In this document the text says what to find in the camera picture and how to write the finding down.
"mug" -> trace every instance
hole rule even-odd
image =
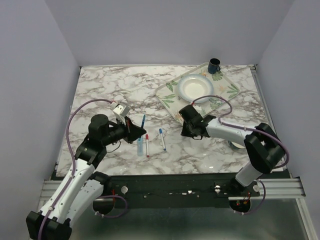
[[[208,65],[208,72],[210,74],[215,74],[216,72],[219,72],[221,70],[220,66],[220,60],[216,58],[210,59],[209,65]]]

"wall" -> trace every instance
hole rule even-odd
[[[259,82],[276,131],[291,154],[320,236],[320,1],[296,0],[263,54]]]
[[[46,0],[81,66],[256,64],[293,0]]]
[[[0,239],[27,239],[79,67],[43,0],[0,2]]]

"white marble surface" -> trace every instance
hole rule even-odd
[[[219,138],[193,140],[180,136],[177,123],[155,97],[155,89],[195,66],[99,66],[83,67],[77,85],[72,112],[81,104],[96,98],[106,98],[131,106],[131,120],[141,124],[146,114],[145,129],[149,134],[150,157],[137,156],[137,144],[122,141],[121,147],[108,153],[97,171],[108,175],[230,173],[239,171],[249,160],[245,149],[232,150]],[[226,120],[240,124],[267,122],[250,68],[246,65],[221,66],[221,71],[240,88],[240,94],[230,102],[233,112]],[[214,110],[218,116],[227,109],[224,104]],[[70,141],[75,151],[88,131],[91,117],[105,114],[115,117],[106,102],[94,102],[83,108],[70,126]],[[167,152],[161,147],[159,128],[163,129]],[[107,146],[112,151],[115,146]],[[63,143],[57,176],[64,177],[71,166],[66,141]]]

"white plate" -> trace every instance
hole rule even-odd
[[[188,102],[205,96],[214,94],[214,86],[208,78],[200,74],[187,75],[179,81],[178,93],[181,98]],[[204,103],[209,100],[209,97],[199,99],[196,104]]]

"tray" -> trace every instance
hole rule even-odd
[[[200,66],[197,66],[196,68],[174,78],[166,84],[161,85],[155,90],[156,97],[169,111],[172,117],[180,124],[183,124],[184,121],[180,116],[179,111],[186,105],[190,104],[190,102],[185,101],[178,94],[177,85],[180,79],[184,76],[189,74],[201,74],[205,76],[213,84],[213,94],[221,96],[227,100],[233,99],[240,93],[240,89],[236,87],[236,85],[234,85],[223,72],[218,71],[215,74],[210,74],[208,72],[208,64],[208,62],[203,63]],[[209,101],[196,104],[194,108],[204,117],[223,104],[224,102],[220,99],[210,98]]]

